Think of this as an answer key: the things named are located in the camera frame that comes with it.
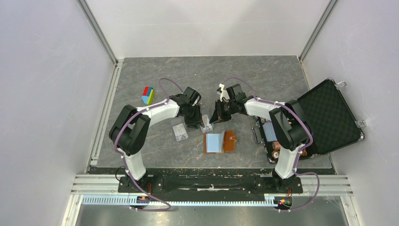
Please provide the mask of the clear plastic card sleeve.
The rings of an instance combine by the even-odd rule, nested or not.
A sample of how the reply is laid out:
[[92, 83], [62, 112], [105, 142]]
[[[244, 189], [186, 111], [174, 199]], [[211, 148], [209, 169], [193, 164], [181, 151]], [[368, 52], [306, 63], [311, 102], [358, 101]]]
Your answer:
[[202, 116], [203, 126], [199, 125], [197, 129], [189, 128], [184, 123], [183, 117], [173, 118], [171, 121], [174, 137], [176, 142], [184, 141], [189, 138], [201, 136], [202, 134], [211, 132], [213, 125], [209, 123], [209, 117], [207, 114]]

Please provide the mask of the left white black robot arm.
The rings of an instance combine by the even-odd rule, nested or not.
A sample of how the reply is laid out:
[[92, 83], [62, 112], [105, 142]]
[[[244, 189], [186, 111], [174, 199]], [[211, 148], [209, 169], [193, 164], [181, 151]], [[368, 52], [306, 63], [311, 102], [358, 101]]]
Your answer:
[[204, 126], [200, 100], [200, 93], [187, 87], [183, 93], [171, 95], [153, 105], [139, 108], [126, 105], [122, 108], [110, 129], [109, 138], [114, 144], [114, 151], [121, 155], [125, 171], [131, 178], [129, 184], [135, 191], [142, 192], [148, 186], [140, 150], [149, 127], [177, 117], [183, 117], [188, 128], [198, 129]]

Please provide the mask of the brown leather card holder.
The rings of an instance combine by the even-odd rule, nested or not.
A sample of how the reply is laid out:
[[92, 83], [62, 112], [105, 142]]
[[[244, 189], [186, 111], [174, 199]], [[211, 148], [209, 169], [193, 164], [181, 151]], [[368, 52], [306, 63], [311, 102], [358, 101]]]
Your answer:
[[234, 152], [237, 136], [233, 130], [221, 133], [205, 133], [203, 135], [203, 152], [205, 154], [221, 154]]

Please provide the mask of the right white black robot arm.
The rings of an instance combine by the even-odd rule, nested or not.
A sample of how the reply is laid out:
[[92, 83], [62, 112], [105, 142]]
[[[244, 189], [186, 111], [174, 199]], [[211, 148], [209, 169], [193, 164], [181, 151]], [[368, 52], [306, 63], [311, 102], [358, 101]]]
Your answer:
[[233, 114], [256, 116], [272, 122], [274, 133], [280, 144], [275, 177], [272, 187], [277, 192], [286, 191], [290, 185], [290, 177], [296, 172], [300, 152], [307, 144], [313, 142], [311, 131], [304, 119], [303, 111], [295, 100], [291, 102], [268, 101], [256, 96], [247, 96], [239, 84], [225, 87], [219, 84], [219, 99], [215, 102], [215, 110], [210, 123], [229, 121]]

